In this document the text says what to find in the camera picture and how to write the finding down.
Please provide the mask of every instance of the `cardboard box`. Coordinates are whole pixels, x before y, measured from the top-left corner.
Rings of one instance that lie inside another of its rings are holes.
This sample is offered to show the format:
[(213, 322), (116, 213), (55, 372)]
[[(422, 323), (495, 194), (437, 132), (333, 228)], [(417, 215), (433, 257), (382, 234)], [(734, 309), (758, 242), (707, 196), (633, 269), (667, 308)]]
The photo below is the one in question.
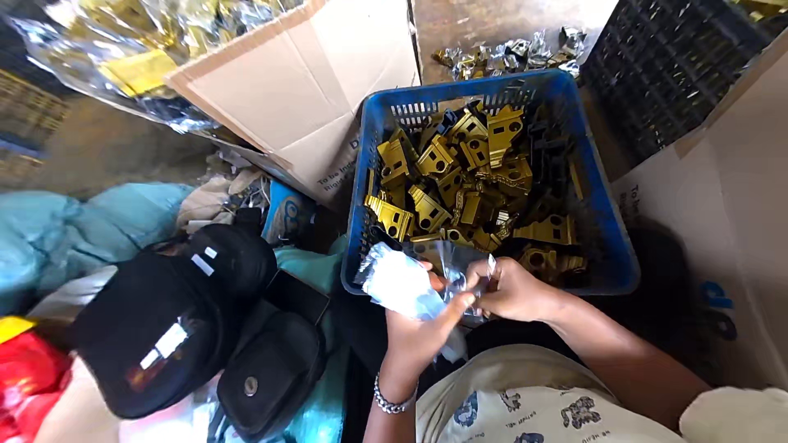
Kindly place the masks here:
[(752, 388), (788, 389), (786, 50), (784, 32), (699, 129), (612, 185), (625, 223), (652, 220), (683, 242), (723, 315), (713, 328), (723, 381)]
[(337, 208), (362, 100), (420, 84), (407, 1), (306, 0), (166, 83), (260, 150), (236, 147), (247, 160)]

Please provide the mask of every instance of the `red bag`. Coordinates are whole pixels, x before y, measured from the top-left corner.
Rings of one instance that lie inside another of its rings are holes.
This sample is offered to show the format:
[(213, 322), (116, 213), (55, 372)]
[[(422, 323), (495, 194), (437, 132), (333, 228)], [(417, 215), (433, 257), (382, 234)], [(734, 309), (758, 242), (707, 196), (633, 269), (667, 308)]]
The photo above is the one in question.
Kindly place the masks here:
[(0, 442), (29, 443), (69, 383), (71, 361), (32, 331), (0, 343)]

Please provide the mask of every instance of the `floor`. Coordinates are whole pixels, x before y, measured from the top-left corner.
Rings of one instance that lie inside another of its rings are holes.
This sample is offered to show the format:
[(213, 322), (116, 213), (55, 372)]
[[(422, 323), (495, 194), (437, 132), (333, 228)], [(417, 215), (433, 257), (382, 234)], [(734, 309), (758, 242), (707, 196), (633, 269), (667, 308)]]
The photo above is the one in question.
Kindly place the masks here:
[(67, 99), (70, 115), (46, 142), (48, 158), (25, 188), (87, 199), (116, 184), (198, 184), (210, 141), (116, 110), (82, 95)]
[(451, 81), (448, 71), (430, 59), (446, 47), (470, 49), (474, 44), (531, 40), (545, 30), (548, 44), (558, 50), (562, 26), (582, 28), (591, 47), (607, 23), (617, 0), (411, 0), (418, 36), (422, 82)]

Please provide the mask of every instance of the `silver bracelet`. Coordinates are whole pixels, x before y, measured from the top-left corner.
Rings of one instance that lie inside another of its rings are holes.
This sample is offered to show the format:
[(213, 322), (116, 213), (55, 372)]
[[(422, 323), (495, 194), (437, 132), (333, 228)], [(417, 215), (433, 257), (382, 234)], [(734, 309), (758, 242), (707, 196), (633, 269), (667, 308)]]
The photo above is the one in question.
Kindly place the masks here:
[(381, 394), (380, 379), (381, 373), (378, 372), (375, 376), (375, 403), (377, 403), (377, 405), (380, 406), (383, 412), (386, 414), (401, 414), (407, 411), (407, 409), (416, 401), (418, 382), (416, 382), (416, 389), (413, 390), (413, 395), (411, 395), (411, 398), (397, 404), (383, 398), (383, 395)]

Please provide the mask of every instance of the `black bag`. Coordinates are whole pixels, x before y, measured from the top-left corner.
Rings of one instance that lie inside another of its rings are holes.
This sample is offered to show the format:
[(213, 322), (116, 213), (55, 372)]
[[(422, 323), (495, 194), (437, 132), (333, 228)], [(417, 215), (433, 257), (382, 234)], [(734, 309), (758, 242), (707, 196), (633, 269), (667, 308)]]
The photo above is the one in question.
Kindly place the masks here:
[(217, 388), (224, 413), (246, 442), (281, 433), (322, 376), (326, 350), (318, 323), (328, 303), (280, 270), (247, 319)]
[(71, 333), (110, 410), (137, 419), (207, 383), (276, 271), (268, 243), (231, 225), (205, 226), (119, 263)]
[(245, 315), (189, 258), (141, 251), (77, 316), (70, 334), (109, 409), (138, 419), (207, 383)]
[(277, 273), (271, 246), (253, 230), (239, 225), (213, 224), (191, 236), (186, 252), (200, 266), (215, 272), (225, 291), (256, 300)]

